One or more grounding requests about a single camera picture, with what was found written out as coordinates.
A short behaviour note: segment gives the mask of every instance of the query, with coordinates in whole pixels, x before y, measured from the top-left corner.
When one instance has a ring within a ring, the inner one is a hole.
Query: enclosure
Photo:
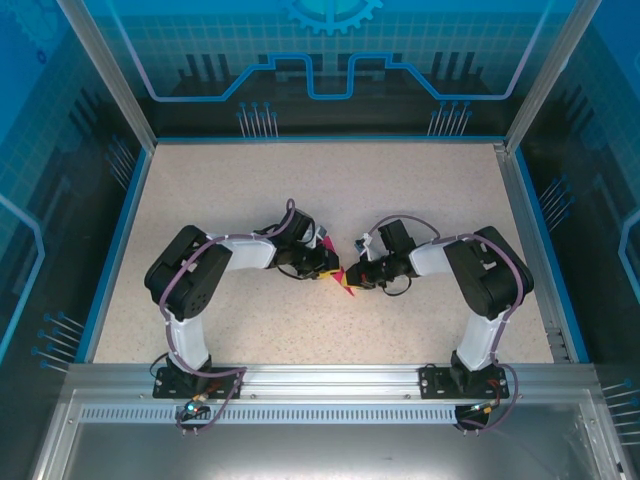
[[[621,0],[5,2],[6,478],[635,478],[638,14]],[[535,285],[498,350],[517,401],[498,393],[499,428],[460,428],[484,397],[425,393],[423,368],[448,368],[465,333],[456,277],[390,298],[248,269],[202,313],[214,366],[246,373],[192,423],[218,412],[215,426],[183,438],[188,396],[155,398],[169,347],[145,274],[185,225],[277,226],[289,197],[345,269],[388,215],[443,237],[496,227]]]

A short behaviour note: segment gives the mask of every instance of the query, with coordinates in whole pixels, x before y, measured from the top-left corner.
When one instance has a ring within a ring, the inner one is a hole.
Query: red object
[[[329,250],[331,250],[332,252],[335,252],[336,249],[333,246],[333,242],[331,241],[331,238],[329,237],[329,235],[327,235],[326,237],[324,237],[324,240],[322,240],[322,244],[327,247]],[[340,267],[340,271],[336,272],[336,273],[332,273],[331,276],[336,280],[336,282],[338,282],[340,284],[340,286],[342,288],[344,288],[347,293],[349,293],[349,295],[351,295],[352,297],[355,297],[355,294],[353,293],[353,290],[350,287],[345,287],[344,285],[342,285],[342,279],[344,278],[344,268]]]

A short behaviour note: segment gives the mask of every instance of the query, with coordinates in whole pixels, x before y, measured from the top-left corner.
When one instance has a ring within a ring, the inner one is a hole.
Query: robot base
[[[500,385],[500,398],[509,398],[509,385],[504,369],[489,365],[477,372],[468,371],[453,352],[450,367],[427,364],[418,369],[420,396],[423,400],[434,399],[478,399],[496,398],[496,390],[490,385],[496,380]]]
[[[220,373],[228,371],[230,368],[231,367],[210,368],[207,372]],[[153,398],[190,399],[205,390],[211,390],[211,393],[209,393],[209,399],[224,400],[227,398],[227,395],[229,395],[236,377],[233,375],[221,378],[199,377],[197,385],[194,382],[185,382],[184,380],[185,379],[176,375],[176,373],[174,373],[174,371],[169,367],[162,367],[158,369],[156,382],[153,386]],[[240,398],[241,388],[242,387],[239,387],[231,398]]]

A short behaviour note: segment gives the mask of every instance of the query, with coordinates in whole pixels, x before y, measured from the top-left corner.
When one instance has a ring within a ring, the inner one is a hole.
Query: robotic arm
[[[279,224],[256,231],[254,238],[231,236],[212,245],[171,290],[166,301],[171,315],[171,334],[177,354],[190,368],[203,372],[210,370],[211,357],[204,343],[201,313],[225,272],[245,268],[281,270],[283,266],[289,266],[295,274],[285,274],[305,280],[323,278],[339,270],[338,256],[324,244],[326,230],[322,226],[316,227],[313,218],[300,210],[295,209],[291,221],[280,233],[260,238],[274,229],[279,230],[289,216],[288,211]],[[187,259],[217,236],[207,235],[193,225],[184,227],[176,235],[145,276],[144,284],[156,304],[160,303],[162,294]],[[207,379],[185,371],[176,361],[174,352],[169,353],[167,363],[188,390],[203,391]]]
[[[477,239],[452,238],[416,246],[400,220],[378,230],[388,253],[375,252],[368,234],[357,240],[360,261],[347,270],[346,285],[361,289],[379,286],[386,291],[387,284],[399,276],[408,277],[411,286],[411,279],[453,273],[471,315],[462,341],[452,353],[448,380],[455,383],[458,394],[471,395],[473,390],[484,389],[487,375],[495,374],[492,354],[499,340],[500,324],[518,295],[511,267]],[[478,230],[474,236],[497,246],[515,265],[523,297],[533,290],[531,272],[494,227]]]

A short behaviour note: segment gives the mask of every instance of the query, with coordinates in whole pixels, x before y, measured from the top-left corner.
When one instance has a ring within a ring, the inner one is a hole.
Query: speckled tabletop
[[[148,363],[166,351],[143,279],[184,225],[249,232],[279,221],[287,197],[327,228],[345,267],[358,258],[353,241],[392,213],[427,219],[443,236],[493,225],[522,254],[491,145],[160,145],[94,361]],[[416,242],[430,238],[405,225]],[[380,290],[353,298],[333,279],[242,270],[224,275],[204,315],[216,363],[399,364],[448,362],[469,310],[450,275],[417,279],[397,298]],[[534,294],[513,315],[499,354],[552,361]]]

